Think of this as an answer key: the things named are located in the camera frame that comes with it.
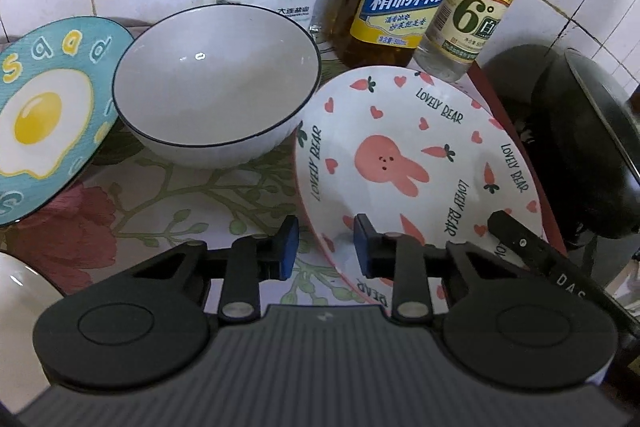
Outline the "blue fried egg plate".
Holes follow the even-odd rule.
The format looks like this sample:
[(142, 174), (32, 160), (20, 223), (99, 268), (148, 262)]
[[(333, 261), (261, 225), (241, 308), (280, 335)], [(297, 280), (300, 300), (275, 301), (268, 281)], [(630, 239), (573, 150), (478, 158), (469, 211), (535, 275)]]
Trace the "blue fried egg plate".
[(2, 52), (2, 225), (49, 204), (96, 155), (117, 120), (115, 70), (133, 41), (114, 20), (76, 16)]

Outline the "pink rabbit lovely bear plate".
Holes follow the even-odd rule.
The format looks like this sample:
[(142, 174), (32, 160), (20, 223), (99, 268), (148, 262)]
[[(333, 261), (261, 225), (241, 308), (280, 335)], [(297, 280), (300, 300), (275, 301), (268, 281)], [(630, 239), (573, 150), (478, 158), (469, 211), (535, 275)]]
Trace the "pink rabbit lovely bear plate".
[(309, 100), (296, 133), (295, 178), (314, 236), (368, 303), (392, 302), (393, 284), (360, 272), (354, 219), (423, 244), (470, 242), (506, 261), (487, 228), (509, 213), (544, 231), (534, 178), (500, 121), (475, 96), (393, 66), (344, 72)]

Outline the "white bowl with dark rim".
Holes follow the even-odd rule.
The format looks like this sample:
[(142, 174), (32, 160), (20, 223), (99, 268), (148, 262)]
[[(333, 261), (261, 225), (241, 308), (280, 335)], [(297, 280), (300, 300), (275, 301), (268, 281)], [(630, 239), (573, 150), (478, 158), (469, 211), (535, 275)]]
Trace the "white bowl with dark rim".
[(314, 37), (294, 20), (254, 5), (202, 5), (165, 17), (128, 46), (113, 101), (153, 154), (224, 169), (294, 132), (321, 69)]

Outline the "floral tablecloth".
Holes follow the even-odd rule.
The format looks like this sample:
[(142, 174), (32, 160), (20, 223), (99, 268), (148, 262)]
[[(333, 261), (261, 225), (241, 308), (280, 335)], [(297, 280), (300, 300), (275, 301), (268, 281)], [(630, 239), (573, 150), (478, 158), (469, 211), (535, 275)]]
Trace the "floral tablecloth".
[(66, 190), (1, 223), (1, 252), (64, 296), (190, 239), (219, 247), (271, 232), (296, 208), (292, 150), (285, 142), (239, 167), (193, 170), (152, 154), (117, 118)]

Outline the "black wok with glass lid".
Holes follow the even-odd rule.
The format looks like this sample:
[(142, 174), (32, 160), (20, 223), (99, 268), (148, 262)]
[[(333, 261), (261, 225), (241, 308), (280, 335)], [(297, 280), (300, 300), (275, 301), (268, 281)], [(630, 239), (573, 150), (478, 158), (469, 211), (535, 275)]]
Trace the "black wok with glass lid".
[(600, 64), (524, 44), (484, 72), (515, 124), (565, 236), (639, 231), (639, 115)]

